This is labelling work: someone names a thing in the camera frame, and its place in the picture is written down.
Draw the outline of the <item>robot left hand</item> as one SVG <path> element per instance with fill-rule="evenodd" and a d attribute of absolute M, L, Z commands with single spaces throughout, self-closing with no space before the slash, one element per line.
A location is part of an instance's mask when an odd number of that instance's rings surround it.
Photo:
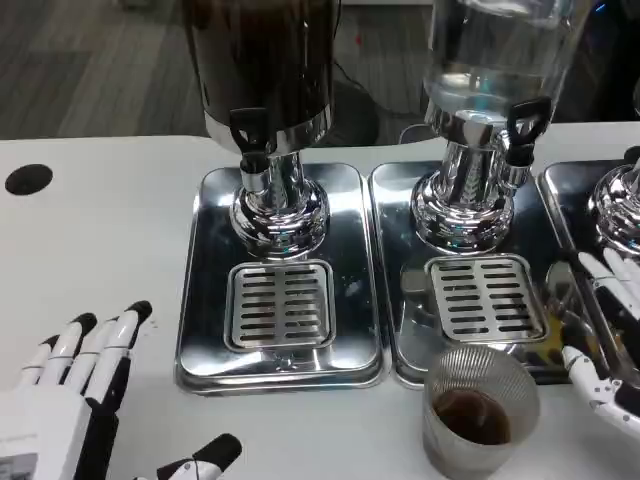
<path fill-rule="evenodd" d="M 146 300 L 99 322 L 90 312 L 38 344 L 1 394 L 4 479 L 103 479 Z"/>

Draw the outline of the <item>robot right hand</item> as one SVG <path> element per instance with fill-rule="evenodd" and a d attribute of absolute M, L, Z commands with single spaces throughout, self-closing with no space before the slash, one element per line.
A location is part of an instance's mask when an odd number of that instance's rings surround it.
<path fill-rule="evenodd" d="M 606 254 L 612 254 L 616 260 L 610 270 L 593 255 L 587 252 L 577 254 L 581 272 L 586 272 L 593 289 L 603 289 L 611 298 L 612 305 L 628 318 L 639 319 L 639 298 L 631 287 L 630 279 L 620 279 L 617 273 L 625 270 L 622 260 L 613 250 L 606 248 Z M 631 386 L 621 379 L 608 377 L 601 379 L 593 361 L 576 347 L 565 346 L 562 350 L 569 378 L 580 397 L 588 403 L 592 411 L 610 425 L 628 436 L 639 440 L 639 415 L 632 413 L 630 407 L 623 406 L 622 394 L 630 394 Z"/>

